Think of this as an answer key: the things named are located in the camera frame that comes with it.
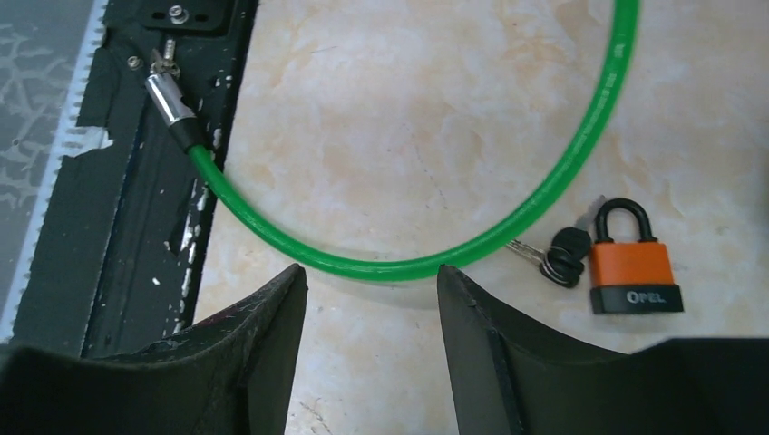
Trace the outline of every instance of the green cable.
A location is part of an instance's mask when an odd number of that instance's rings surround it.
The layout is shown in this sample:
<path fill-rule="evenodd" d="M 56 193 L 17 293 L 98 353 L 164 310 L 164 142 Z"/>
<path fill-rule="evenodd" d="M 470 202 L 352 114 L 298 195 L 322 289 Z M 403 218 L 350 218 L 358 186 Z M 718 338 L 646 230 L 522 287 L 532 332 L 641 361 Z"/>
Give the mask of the green cable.
<path fill-rule="evenodd" d="M 534 192 L 509 216 L 488 231 L 459 246 L 431 256 L 401 261 L 363 261 L 334 256 L 295 240 L 263 218 L 229 184 L 211 161 L 203 145 L 190 149 L 190 157 L 211 190 L 232 213 L 257 236 L 278 251 L 307 266 L 365 281 L 408 281 L 434 276 L 440 265 L 466 266 L 498 250 L 539 219 L 566 190 L 608 122 L 628 72 L 638 20 L 639 0 L 616 0 L 614 23 L 603 71 L 595 94 L 571 143 L 560 160 Z"/>

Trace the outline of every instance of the key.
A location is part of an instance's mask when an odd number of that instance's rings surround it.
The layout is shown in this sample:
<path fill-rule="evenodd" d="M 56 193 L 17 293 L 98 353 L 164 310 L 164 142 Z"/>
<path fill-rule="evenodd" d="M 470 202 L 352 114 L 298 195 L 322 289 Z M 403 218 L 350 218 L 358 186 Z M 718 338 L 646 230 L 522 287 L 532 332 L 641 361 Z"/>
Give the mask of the key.
<path fill-rule="evenodd" d="M 582 259 L 588 256 L 593 246 L 588 228 L 605 202 L 606 197 L 601 195 L 590 204 L 588 211 L 577 219 L 573 227 L 565 227 L 556 233 L 542 258 L 540 273 L 563 287 L 577 286 L 579 277 L 585 271 Z"/>
<path fill-rule="evenodd" d="M 574 222 L 573 227 L 565 227 L 556 233 L 550 242 L 550 247 L 565 249 L 578 260 L 588 256 L 590 248 L 593 246 L 593 239 L 590 237 L 588 229 L 605 202 L 606 197 L 603 195 L 593 201 L 588 207 L 588 211 Z"/>
<path fill-rule="evenodd" d="M 545 251 L 537 249 L 534 246 L 527 245 L 518 239 L 513 239 L 505 245 L 512 252 L 518 254 L 521 258 L 529 260 L 535 266 L 542 264 L 542 260 L 545 258 Z"/>
<path fill-rule="evenodd" d="M 541 249 L 513 239 L 506 247 L 535 265 L 540 273 L 550 281 L 566 288 L 577 285 L 579 276 L 585 269 L 581 261 L 558 246 L 552 246 L 545 253 Z"/>

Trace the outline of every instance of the silver metal cylinder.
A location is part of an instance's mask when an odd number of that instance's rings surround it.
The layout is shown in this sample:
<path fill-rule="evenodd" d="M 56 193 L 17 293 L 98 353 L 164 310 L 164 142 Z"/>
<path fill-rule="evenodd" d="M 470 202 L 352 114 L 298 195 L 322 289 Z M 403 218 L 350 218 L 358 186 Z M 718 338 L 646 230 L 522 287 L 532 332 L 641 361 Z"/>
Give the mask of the silver metal cylinder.
<path fill-rule="evenodd" d="M 183 95 L 173 76 L 167 72 L 151 74 L 144 86 L 157 106 L 167 126 L 185 118 L 196 118 L 195 112 L 184 103 Z"/>

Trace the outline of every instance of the padlock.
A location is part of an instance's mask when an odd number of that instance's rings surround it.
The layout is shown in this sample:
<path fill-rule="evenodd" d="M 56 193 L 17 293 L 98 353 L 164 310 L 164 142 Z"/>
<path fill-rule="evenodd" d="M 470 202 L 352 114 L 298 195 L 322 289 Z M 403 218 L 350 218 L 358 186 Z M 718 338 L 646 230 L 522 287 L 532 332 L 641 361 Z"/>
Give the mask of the padlock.
<path fill-rule="evenodd" d="M 624 208 L 638 222 L 638 242 L 615 243 L 608 236 L 608 214 Z M 596 241 L 590 251 L 594 314 L 680 313 L 681 288 L 673 279 L 667 247 L 652 236 L 648 215 L 636 201 L 607 201 L 595 219 Z"/>

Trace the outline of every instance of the white strip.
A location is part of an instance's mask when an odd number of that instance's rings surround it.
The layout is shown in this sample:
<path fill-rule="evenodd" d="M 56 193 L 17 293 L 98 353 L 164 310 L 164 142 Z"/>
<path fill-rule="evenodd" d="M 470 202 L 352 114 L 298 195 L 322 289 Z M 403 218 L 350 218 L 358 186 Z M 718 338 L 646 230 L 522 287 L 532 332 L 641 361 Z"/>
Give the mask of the white strip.
<path fill-rule="evenodd" d="M 80 113 L 80 103 L 83 101 L 83 95 L 85 94 L 85 85 L 88 82 L 88 75 L 91 71 L 93 54 L 97 48 L 102 46 L 104 37 L 102 19 L 104 18 L 104 9 L 106 7 L 107 0 L 93 1 L 93 7 L 85 27 L 83 43 L 80 46 L 80 52 L 75 62 L 73 78 L 70 82 L 64 106 L 62 107 L 62 113 L 59 115 L 59 125 L 56 128 L 54 143 L 51 145 L 51 153 L 48 156 L 48 162 L 45 164 L 43 179 L 40 182 L 40 189 L 34 202 L 29 226 L 26 229 L 26 236 L 24 236 L 24 245 L 19 255 L 19 261 L 16 264 L 14 280 L 11 282 L 5 306 L 0 314 L 0 343 L 7 343 L 14 335 L 16 312 L 22 300 L 22 294 L 26 290 L 27 284 L 29 284 L 29 270 L 32 265 L 34 248 L 40 236 L 45 211 L 48 209 L 48 202 L 54 193 L 54 184 L 59 168 L 62 166 L 62 159 L 65 155 L 73 155 L 72 144 L 91 141 L 88 140 L 88 137 L 83 136 L 88 129 L 76 127 L 76 122 L 77 116 Z"/>

